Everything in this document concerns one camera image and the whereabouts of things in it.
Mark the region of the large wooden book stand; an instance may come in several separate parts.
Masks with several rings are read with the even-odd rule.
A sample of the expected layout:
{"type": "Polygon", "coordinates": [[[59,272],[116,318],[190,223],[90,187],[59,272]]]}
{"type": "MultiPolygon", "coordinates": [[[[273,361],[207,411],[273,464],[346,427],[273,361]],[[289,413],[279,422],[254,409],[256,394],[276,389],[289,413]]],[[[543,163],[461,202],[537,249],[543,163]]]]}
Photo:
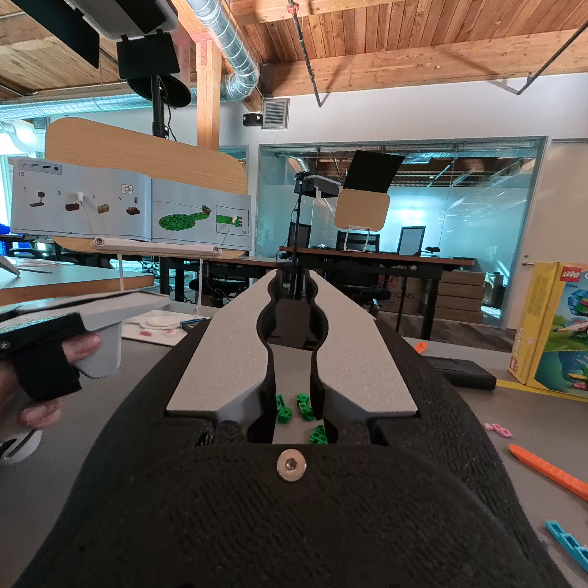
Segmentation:
{"type": "MultiPolygon", "coordinates": [[[[170,141],[109,126],[103,123],[69,117],[50,124],[45,141],[47,159],[63,164],[104,169],[124,169],[148,175],[153,179],[175,180],[180,183],[245,195],[247,175],[237,159],[181,142],[170,141]]],[[[124,254],[178,258],[184,260],[230,261],[253,248],[252,238],[246,245],[221,246],[222,253],[204,253],[203,247],[190,251],[186,245],[172,246],[136,240],[118,240],[114,247],[96,245],[93,238],[52,236],[53,241],[74,252],[92,254],[124,254]]]]}

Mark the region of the black flat case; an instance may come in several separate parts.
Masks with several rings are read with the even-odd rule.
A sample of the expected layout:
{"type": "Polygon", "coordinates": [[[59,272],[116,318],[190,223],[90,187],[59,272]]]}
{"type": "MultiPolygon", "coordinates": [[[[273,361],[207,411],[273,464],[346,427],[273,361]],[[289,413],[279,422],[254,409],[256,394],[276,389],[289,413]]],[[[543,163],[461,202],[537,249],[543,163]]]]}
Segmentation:
{"type": "Polygon", "coordinates": [[[425,359],[455,387],[493,391],[496,376],[464,359],[426,356],[425,359]]]}

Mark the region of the yellow toy box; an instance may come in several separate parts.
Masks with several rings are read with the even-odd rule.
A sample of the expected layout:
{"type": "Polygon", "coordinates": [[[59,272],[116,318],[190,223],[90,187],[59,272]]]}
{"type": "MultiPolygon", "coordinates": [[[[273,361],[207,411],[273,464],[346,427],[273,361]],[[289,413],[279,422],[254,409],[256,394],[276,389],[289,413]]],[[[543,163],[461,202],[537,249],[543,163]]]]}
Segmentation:
{"type": "Polygon", "coordinates": [[[541,393],[587,400],[587,264],[534,264],[508,367],[541,393]]]}

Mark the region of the plain wooden column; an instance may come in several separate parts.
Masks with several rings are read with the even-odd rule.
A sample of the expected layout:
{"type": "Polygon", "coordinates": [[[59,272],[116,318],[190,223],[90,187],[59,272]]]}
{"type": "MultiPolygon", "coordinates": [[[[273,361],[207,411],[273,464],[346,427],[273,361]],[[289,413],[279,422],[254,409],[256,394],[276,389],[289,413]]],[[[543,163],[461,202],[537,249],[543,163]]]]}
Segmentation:
{"type": "Polygon", "coordinates": [[[222,53],[209,34],[196,43],[197,146],[219,150],[222,53]]]}

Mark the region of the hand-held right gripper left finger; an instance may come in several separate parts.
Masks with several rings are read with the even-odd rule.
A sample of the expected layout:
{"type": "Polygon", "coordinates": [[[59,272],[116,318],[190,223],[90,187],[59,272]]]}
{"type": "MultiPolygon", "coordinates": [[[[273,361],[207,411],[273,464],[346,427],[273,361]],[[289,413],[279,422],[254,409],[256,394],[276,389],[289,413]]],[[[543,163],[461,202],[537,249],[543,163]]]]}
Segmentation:
{"type": "Polygon", "coordinates": [[[166,407],[173,416],[238,423],[276,418],[276,328],[282,272],[274,269],[216,312],[166,407]]]}

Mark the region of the wall vent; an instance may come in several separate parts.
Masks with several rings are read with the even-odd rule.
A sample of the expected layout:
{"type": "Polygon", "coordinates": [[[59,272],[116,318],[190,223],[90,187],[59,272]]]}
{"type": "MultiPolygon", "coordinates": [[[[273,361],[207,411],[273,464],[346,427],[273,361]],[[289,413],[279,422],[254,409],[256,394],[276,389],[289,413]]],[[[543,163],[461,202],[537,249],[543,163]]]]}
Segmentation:
{"type": "Polygon", "coordinates": [[[287,129],[289,125],[289,106],[289,98],[264,99],[262,107],[262,129],[287,129]]]}

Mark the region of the wooden board on clear stand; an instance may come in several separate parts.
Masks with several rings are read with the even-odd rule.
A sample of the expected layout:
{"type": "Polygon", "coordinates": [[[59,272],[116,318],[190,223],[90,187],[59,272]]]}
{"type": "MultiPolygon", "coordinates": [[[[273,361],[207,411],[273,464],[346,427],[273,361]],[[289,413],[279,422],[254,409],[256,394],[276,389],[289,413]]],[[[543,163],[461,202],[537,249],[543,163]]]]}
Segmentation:
{"type": "Polygon", "coordinates": [[[334,225],[345,230],[343,250],[347,251],[349,230],[377,233],[384,227],[390,206],[387,193],[344,188],[337,197],[334,225]]]}

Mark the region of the light blue toothed brick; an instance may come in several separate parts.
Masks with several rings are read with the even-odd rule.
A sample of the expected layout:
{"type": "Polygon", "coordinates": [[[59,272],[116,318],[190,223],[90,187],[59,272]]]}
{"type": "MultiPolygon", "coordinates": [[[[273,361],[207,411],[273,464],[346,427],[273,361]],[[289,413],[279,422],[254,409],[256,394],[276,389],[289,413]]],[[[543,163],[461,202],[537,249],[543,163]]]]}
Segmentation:
{"type": "Polygon", "coordinates": [[[564,531],[564,529],[554,520],[546,520],[544,522],[546,530],[553,536],[553,538],[567,551],[570,557],[577,562],[580,567],[587,572],[587,547],[581,545],[575,537],[564,531]]]}

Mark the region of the black office chair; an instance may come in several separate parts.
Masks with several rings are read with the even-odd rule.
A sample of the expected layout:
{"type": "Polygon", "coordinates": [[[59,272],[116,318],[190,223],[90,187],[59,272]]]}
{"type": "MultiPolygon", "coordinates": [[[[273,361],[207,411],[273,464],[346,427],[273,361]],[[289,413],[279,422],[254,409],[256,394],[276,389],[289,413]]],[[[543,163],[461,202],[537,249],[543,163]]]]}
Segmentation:
{"type": "MultiPolygon", "coordinates": [[[[369,234],[361,232],[344,232],[338,231],[336,237],[335,249],[343,249],[346,244],[347,249],[379,253],[379,234],[369,234]]],[[[324,270],[323,277],[333,284],[338,290],[343,292],[360,306],[367,305],[368,312],[375,318],[379,314],[378,301],[374,299],[374,291],[380,290],[378,278],[373,275],[357,272],[339,272],[334,270],[324,270]]]]}
{"type": "Polygon", "coordinates": [[[195,302],[204,306],[223,307],[249,287],[249,277],[222,273],[224,266],[203,264],[188,288],[195,292],[195,302]]]}

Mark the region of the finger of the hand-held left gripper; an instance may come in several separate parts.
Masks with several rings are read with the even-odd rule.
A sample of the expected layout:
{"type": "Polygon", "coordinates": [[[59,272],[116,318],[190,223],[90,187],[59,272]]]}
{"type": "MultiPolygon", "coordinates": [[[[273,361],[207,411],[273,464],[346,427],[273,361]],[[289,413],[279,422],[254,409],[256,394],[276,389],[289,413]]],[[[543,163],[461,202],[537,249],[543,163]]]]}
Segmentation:
{"type": "Polygon", "coordinates": [[[28,302],[18,308],[19,347],[59,342],[78,332],[97,334],[99,348],[75,365],[91,379],[106,378],[121,364],[122,323],[170,301],[168,296],[134,289],[28,302]]]}

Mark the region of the white instruction booklet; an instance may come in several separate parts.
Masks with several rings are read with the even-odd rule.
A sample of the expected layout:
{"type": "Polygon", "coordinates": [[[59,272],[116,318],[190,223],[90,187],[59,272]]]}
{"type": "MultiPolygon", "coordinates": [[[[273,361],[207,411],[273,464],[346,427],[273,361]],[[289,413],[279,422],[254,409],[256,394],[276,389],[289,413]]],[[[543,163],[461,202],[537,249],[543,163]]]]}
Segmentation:
{"type": "Polygon", "coordinates": [[[249,195],[45,159],[11,164],[15,233],[252,249],[249,195]]]}

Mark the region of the short silver air duct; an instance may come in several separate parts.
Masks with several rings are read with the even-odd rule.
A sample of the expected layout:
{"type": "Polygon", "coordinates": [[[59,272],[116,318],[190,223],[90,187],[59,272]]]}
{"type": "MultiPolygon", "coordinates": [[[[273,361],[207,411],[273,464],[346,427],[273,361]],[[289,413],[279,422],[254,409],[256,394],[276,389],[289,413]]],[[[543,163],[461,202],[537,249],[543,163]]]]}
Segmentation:
{"type": "Polygon", "coordinates": [[[221,101],[239,102],[249,98],[258,85],[261,68],[228,4],[225,1],[187,3],[233,69],[222,77],[221,101]]]}

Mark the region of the black flag panel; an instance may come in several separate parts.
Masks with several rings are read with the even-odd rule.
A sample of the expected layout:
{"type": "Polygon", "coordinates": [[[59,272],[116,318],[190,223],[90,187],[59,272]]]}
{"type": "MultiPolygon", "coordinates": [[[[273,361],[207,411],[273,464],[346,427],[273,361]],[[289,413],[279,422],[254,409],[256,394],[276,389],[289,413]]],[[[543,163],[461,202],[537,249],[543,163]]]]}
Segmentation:
{"type": "Polygon", "coordinates": [[[387,194],[405,157],[391,153],[356,150],[344,189],[387,194]]]}

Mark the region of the black floor lamp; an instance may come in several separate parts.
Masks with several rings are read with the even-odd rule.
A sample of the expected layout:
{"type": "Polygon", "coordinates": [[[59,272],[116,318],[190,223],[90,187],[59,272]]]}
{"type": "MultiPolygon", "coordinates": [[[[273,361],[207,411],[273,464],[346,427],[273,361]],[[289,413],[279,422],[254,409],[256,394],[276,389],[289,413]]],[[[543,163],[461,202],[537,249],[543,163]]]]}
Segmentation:
{"type": "MultiPolygon", "coordinates": [[[[187,107],[192,100],[190,89],[177,77],[159,75],[160,97],[170,108],[187,107]]],[[[136,77],[125,80],[128,86],[143,99],[152,102],[151,77],[136,77]]]]}

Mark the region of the person's left hand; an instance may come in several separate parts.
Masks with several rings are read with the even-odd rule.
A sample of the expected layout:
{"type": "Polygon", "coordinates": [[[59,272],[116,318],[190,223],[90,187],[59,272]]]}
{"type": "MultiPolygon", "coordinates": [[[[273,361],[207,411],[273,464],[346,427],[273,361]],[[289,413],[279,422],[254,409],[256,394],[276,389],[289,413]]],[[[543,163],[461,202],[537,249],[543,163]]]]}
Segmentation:
{"type": "MultiPolygon", "coordinates": [[[[79,335],[62,342],[62,349],[70,364],[76,364],[90,356],[100,346],[100,337],[94,333],[79,335]]],[[[19,388],[19,379],[11,360],[1,361],[1,415],[4,414],[7,399],[19,388]]],[[[68,396],[47,402],[32,401],[23,408],[16,421],[26,429],[43,429],[54,424],[62,415],[69,400],[68,396]]]]}

